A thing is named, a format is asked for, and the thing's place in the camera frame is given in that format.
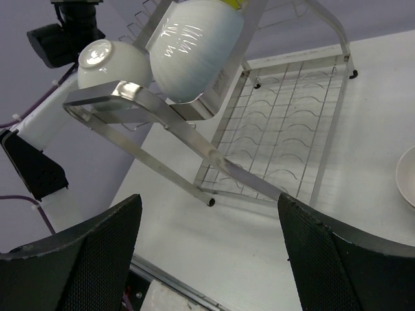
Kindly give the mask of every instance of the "plate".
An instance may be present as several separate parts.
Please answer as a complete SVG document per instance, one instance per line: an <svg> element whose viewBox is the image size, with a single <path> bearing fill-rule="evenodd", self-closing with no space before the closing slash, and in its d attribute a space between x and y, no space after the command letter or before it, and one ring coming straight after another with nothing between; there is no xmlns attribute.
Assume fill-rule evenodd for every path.
<svg viewBox="0 0 415 311"><path fill-rule="evenodd" d="M405 200L415 207L415 146L406 151L397 163L396 184Z"/></svg>

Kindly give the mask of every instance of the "gray wall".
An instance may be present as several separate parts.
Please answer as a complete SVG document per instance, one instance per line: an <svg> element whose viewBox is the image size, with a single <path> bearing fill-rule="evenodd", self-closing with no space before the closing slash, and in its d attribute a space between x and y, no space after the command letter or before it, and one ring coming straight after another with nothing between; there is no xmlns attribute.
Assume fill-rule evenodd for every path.
<svg viewBox="0 0 415 311"><path fill-rule="evenodd" d="M127 33L125 25L134 20L135 12L141 10L141 2L106 0L99 5L99 27L110 39ZM285 0L270 0L270 7L283 2ZM343 22L352 41L415 29L414 0L321 0L321 3ZM270 11L262 24L291 15L288 8ZM54 11L49 0L4 1L0 21L3 42L0 122L7 122L12 114L25 111L66 69L46 68L32 51L25 35L30 29L54 23ZM307 14L301 22L289 22L258 32L248 58L336 42L330 28L312 14ZM135 140L142 140L144 134L136 134ZM65 168L85 219L109 206L132 162L129 155L75 121L56 136L45 153ZM29 195L3 152L0 152L0 170L0 194ZM47 235L42 219L30 209L30 204L0 202L0 252Z"/></svg>

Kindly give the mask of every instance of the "white table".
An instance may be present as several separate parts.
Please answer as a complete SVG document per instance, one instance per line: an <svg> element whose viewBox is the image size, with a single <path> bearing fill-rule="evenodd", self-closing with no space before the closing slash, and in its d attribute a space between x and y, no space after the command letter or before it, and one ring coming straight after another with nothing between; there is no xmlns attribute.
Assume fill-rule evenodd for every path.
<svg viewBox="0 0 415 311"><path fill-rule="evenodd" d="M415 144L415 31L351 44L350 81L316 208L415 246L395 167ZM211 139L222 111L197 130ZM194 180L202 160L155 124L143 148ZM135 161L114 203L140 193L135 253L231 310L301 310L275 208L217 197L209 208Z"/></svg>

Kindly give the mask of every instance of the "ceramic bowl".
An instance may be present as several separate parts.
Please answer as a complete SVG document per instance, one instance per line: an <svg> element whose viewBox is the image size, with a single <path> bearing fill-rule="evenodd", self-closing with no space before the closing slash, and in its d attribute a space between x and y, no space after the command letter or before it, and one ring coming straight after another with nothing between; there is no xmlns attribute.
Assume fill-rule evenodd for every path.
<svg viewBox="0 0 415 311"><path fill-rule="evenodd" d="M154 79L174 102L192 102L226 63L244 19L219 0L172 3L148 42Z"/></svg>
<svg viewBox="0 0 415 311"><path fill-rule="evenodd" d="M150 61L139 49L120 41L97 40L80 53L78 86L80 89L124 80L149 87L152 81ZM99 111L128 109L131 105L99 104Z"/></svg>
<svg viewBox="0 0 415 311"><path fill-rule="evenodd" d="M415 146L406 151L397 163L396 184L402 196L415 207Z"/></svg>

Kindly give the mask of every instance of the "metal dish rack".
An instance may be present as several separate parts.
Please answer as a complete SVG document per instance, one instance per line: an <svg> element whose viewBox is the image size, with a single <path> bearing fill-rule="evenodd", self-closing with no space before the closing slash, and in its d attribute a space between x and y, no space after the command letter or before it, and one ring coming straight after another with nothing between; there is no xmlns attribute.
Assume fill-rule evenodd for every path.
<svg viewBox="0 0 415 311"><path fill-rule="evenodd" d="M145 51L147 41L171 3L172 0L146 0L145 9L136 13L136 20L128 25L130 34L120 40L128 39ZM264 13L282 8L290 8L292 17L261 23ZM210 194L269 203L277 200L281 192L313 205L347 81L357 76L344 29L316 0L278 3L251 0L241 5L240 10L245 25L239 41L219 76L194 102L169 105L154 84L145 89L117 81L72 92L64 108L81 123L210 206L215 203ZM255 32L300 19L308 11L316 13L335 30L341 52L252 69L244 54ZM221 109L240 66L244 69L242 75L214 139L209 142L189 121L209 119ZM98 102L120 101L132 104L133 109L105 112L88 109ZM204 159L195 184L111 126L146 122L160 123ZM137 127L127 128L134 131Z"/></svg>

